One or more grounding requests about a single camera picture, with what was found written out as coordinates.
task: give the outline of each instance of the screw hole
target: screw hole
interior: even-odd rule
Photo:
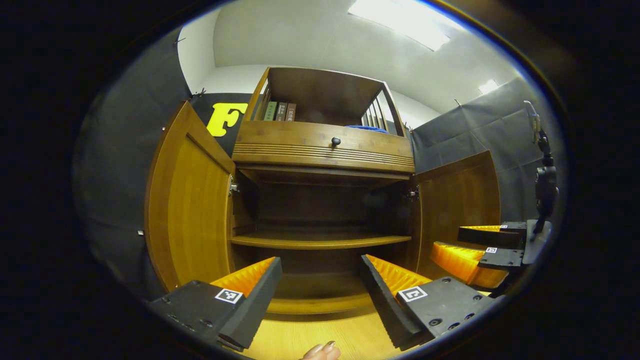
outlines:
[[[213,327],[213,323],[207,319],[200,319],[200,323],[206,327]]]

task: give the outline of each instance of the black plastic bracket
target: black plastic bracket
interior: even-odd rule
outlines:
[[[281,276],[282,264],[275,258],[248,297],[194,280],[152,301],[149,307],[203,343],[242,352],[251,345]]]
[[[478,262],[479,268],[512,270],[522,265],[523,250],[488,247]]]
[[[551,223],[544,222],[543,228],[540,232],[535,233],[535,227],[538,220],[527,220],[527,239],[525,241],[524,256],[522,263],[525,265],[532,264],[536,261],[542,248],[547,243],[549,236],[551,236]]]
[[[500,225],[500,231],[518,233],[522,235],[522,238],[524,238],[527,236],[527,222],[505,221]]]
[[[222,326],[244,300],[242,293],[195,280],[149,306],[182,332],[213,345]]]
[[[399,291],[396,299],[434,337],[455,329],[494,301],[452,277]]]
[[[483,231],[467,229],[466,227],[458,228],[458,241],[478,245],[518,249],[521,246],[523,237],[524,235],[521,234],[520,230]]]
[[[369,258],[362,255],[361,259],[360,277],[394,346],[406,350],[432,340],[433,336],[424,326],[410,318],[400,306]]]

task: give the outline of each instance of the cabinet hinge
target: cabinet hinge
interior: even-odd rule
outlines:
[[[420,192],[418,191],[418,186],[416,186],[415,188],[410,188],[409,192],[406,194],[406,196],[409,198],[409,200],[413,201],[420,199]]]
[[[231,192],[240,192],[238,184],[234,181],[233,175],[231,175],[231,181],[229,181],[229,196],[231,196]]]

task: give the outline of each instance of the cabinet door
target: cabinet door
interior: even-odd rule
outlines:
[[[433,242],[476,247],[458,243],[458,227],[500,223],[498,177],[491,153],[480,152],[414,175],[411,183],[419,189],[419,200],[413,202],[409,269],[431,279],[450,275],[431,260]]]
[[[235,170],[183,102],[156,149],[145,197],[147,249],[167,290],[229,274],[229,185]]]

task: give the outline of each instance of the gray fabric wall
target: gray fabric wall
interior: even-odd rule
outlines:
[[[93,253],[135,295],[164,294],[147,254],[144,201],[162,127],[191,92],[177,48],[180,28],[145,49],[86,114],[74,154],[76,207]]]
[[[566,189],[566,153],[557,120],[544,95],[516,78],[417,127],[410,134],[416,173],[431,170],[485,150],[491,152],[500,188],[501,221],[538,218],[535,199],[536,168],[542,152],[532,143],[532,131],[523,101],[540,114],[556,161],[561,195]],[[552,223],[564,208],[556,200]]]

